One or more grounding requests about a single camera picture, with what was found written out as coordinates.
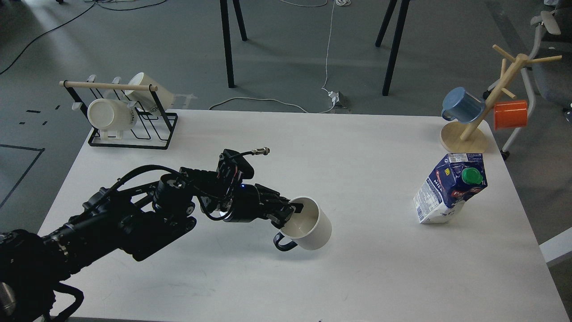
metal connector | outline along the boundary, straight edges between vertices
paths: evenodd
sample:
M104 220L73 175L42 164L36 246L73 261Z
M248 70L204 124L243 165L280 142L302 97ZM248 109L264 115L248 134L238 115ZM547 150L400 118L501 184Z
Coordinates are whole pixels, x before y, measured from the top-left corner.
M270 148L267 147L252 150L253 155L258 155L258 154L268 155L269 153L270 153Z

black table leg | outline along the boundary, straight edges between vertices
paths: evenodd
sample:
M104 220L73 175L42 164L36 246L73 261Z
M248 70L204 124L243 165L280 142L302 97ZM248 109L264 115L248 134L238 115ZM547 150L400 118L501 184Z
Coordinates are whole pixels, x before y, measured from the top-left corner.
M223 22L224 56L227 60L228 88L235 88L235 73L232 68L231 28L228 23L227 0L220 0L220 15Z
M407 17L409 1L410 0L401 1L401 8L399 9L399 16L397 18L397 26L395 27L394 40L393 44L391 44L390 60L387 63L386 79L383 82L383 96L387 96L390 92L391 78L393 77L395 61L397 60L397 53L399 52L399 44L401 43L401 35L403 34L403 26L405 25L405 18Z
M243 41L247 41L247 31L244 28L243 11L240 10L240 1L232 0L232 4L235 6L236 20L239 22L240 37Z
M386 34L387 26L390 24L391 15L393 15L393 11L395 10L396 4L397 0L391 0L390 5L387 7L386 16L383 18L382 27L379 29L378 38L375 41L376 47L382 45L383 36L385 36Z

orange mug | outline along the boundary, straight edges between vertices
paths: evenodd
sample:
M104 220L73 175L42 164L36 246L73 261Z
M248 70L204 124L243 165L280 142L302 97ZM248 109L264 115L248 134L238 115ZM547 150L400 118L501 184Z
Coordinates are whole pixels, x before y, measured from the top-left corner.
M502 128L525 127L528 123L528 104L525 100L497 102L494 110L495 131Z

wooden mug tree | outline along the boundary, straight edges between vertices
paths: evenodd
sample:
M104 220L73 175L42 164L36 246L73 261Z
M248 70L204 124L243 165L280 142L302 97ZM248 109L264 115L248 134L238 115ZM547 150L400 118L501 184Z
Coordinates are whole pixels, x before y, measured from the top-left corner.
M449 152L483 153L487 149L487 139L485 138L483 132L481 132L477 127L491 111L496 101L500 99L501 95L506 94L512 99L515 98L515 95L512 94L507 89L507 87L513 81L517 73L526 65L535 64L537 62L555 61L562 58L560 55L529 59L529 57L525 54L518 54L515 58L497 45L493 45L492 48L499 52L501 55L505 56L505 58L502 60L502 65L500 68L500 79L484 102L485 108L480 117L469 124L461 124L455 121L450 122L443 127L441 130L441 143L443 144L443 147L445 147L445 149L447 149ZM507 60L511 61L508 69L506 69Z

green cap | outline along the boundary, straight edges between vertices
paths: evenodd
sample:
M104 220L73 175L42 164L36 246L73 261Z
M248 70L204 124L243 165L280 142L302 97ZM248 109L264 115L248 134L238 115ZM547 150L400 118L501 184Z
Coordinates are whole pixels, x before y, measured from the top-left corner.
M476 168L463 169L463 172L461 173L461 178L467 184L479 184L483 182L483 176Z

